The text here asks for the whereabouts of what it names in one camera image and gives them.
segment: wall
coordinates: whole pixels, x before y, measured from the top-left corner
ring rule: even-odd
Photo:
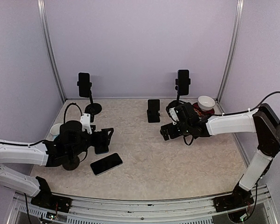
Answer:
[[[95,98],[175,97],[189,69],[190,96],[216,97],[237,1],[46,1],[50,37],[67,98],[89,72]]]
[[[246,0],[222,106],[227,112],[252,108],[276,90],[280,90],[280,0]],[[280,118],[280,95],[266,102]],[[256,134],[238,136],[251,159],[258,145]],[[264,182],[280,217],[280,153]]]
[[[43,139],[61,105],[37,1],[0,0],[0,138]],[[13,168],[27,173],[31,166]],[[0,186],[0,224],[13,194]]]

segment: vertical metal post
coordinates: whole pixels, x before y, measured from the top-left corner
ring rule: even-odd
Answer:
[[[217,95],[218,103],[220,103],[222,100],[222,97],[223,97],[223,94],[224,94],[224,91],[226,88],[226,84],[228,81],[228,76],[230,73],[231,64],[232,64],[234,52],[235,52],[236,45],[237,45],[239,27],[240,27],[240,23],[241,23],[241,19],[242,19],[243,6],[244,6],[244,0],[238,0],[237,11],[236,11],[236,16],[235,16],[234,25],[233,25],[232,37],[231,37],[231,44],[230,44],[230,48],[229,48],[227,62],[226,62],[225,69],[224,69],[224,75],[223,75],[222,82],[220,85],[219,93]]]
[[[66,96],[65,96],[65,93],[63,90],[63,86],[62,86],[60,77],[59,77],[59,73],[57,70],[57,65],[56,65],[56,61],[55,61],[55,57],[54,57],[54,53],[53,53],[53,49],[52,49],[52,45],[51,45],[49,27],[48,27],[46,10],[45,10],[45,3],[44,3],[44,0],[37,0],[37,3],[38,3],[39,15],[40,15],[41,22],[42,22],[42,30],[43,30],[43,34],[44,34],[44,38],[45,38],[45,42],[46,42],[46,46],[47,46],[49,60],[50,60],[51,67],[53,70],[54,79],[56,82],[56,86],[57,86],[57,89],[59,92],[60,99],[61,99],[62,103],[64,103],[66,101]]]

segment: robotic arm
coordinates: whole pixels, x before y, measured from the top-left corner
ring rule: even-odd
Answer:
[[[198,117],[191,103],[184,103],[174,108],[166,108],[173,123],[161,127],[164,140],[179,136],[192,135],[210,137],[222,133],[251,132],[257,133],[258,150],[246,173],[241,177],[231,195],[214,198],[217,212],[231,210],[252,204],[251,189],[269,169],[273,158],[280,151],[280,120],[268,104],[244,113]]]
[[[84,113],[79,121],[70,120],[60,126],[60,134],[53,140],[38,143],[12,142],[0,139],[0,185],[21,191],[31,197],[31,203],[47,209],[68,212],[71,199],[55,196],[45,179],[16,172],[2,163],[25,163],[46,167],[63,166],[74,170],[78,157],[90,146],[108,150],[113,128],[95,132],[90,124],[90,114]]]

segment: bowl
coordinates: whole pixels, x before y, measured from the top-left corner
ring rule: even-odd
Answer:
[[[213,98],[208,96],[200,96],[198,98],[198,106],[203,111],[210,111],[214,108],[216,102],[213,100]]]

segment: table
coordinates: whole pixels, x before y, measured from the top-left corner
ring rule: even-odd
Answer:
[[[90,198],[159,200],[231,191],[245,172],[233,136],[198,138],[191,146],[182,137],[164,141],[160,126],[172,122],[165,111],[171,101],[161,99],[161,122],[148,123],[147,99],[95,100],[103,107],[95,116],[97,130],[114,128],[109,153],[95,155],[90,147],[87,159],[73,171],[34,166],[31,175],[45,178],[52,192]],[[89,104],[89,100],[67,100],[54,124],[63,122],[64,109],[71,102],[82,111]],[[66,119],[79,120],[79,110],[70,107]],[[112,153],[118,153],[123,164],[95,176],[90,164]]]

